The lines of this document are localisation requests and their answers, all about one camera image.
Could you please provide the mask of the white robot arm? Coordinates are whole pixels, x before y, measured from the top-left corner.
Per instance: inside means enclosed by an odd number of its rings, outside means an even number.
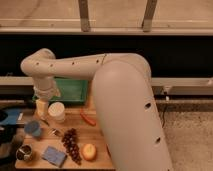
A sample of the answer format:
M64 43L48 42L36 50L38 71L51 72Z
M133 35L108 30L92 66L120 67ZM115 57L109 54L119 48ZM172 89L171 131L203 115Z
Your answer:
M151 69L135 53L58 59L46 48L21 62L38 98L56 93L56 77L86 79L116 171L174 171L151 86Z

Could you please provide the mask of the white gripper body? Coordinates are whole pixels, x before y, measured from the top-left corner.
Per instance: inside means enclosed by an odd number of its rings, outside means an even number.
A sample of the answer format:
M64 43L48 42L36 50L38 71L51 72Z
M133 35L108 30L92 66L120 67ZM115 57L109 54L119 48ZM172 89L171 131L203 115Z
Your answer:
M35 95L44 101L49 101L52 97L60 97L61 93L57 83L53 78L34 78Z

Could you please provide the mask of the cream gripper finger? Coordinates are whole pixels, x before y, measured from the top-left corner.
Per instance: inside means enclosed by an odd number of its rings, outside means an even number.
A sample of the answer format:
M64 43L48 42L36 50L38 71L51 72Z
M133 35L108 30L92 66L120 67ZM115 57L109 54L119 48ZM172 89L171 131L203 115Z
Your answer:
M40 118L44 119L46 117L48 113L48 105L49 103L47 101L41 99L36 100L37 114Z

